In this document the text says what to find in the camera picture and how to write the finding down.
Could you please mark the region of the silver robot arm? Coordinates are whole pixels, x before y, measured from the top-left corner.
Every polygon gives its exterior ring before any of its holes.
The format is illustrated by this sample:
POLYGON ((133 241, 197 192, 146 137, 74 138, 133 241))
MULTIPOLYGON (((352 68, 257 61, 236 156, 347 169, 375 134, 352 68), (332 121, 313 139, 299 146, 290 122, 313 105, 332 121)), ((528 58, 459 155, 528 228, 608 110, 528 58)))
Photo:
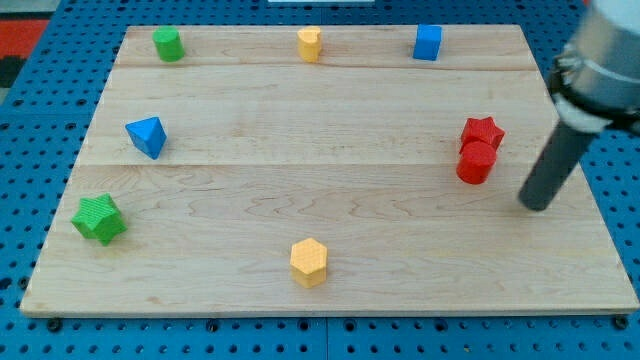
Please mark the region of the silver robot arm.
POLYGON ((639 0, 592 0, 554 58, 550 94, 562 122, 595 134, 639 133, 639 0))

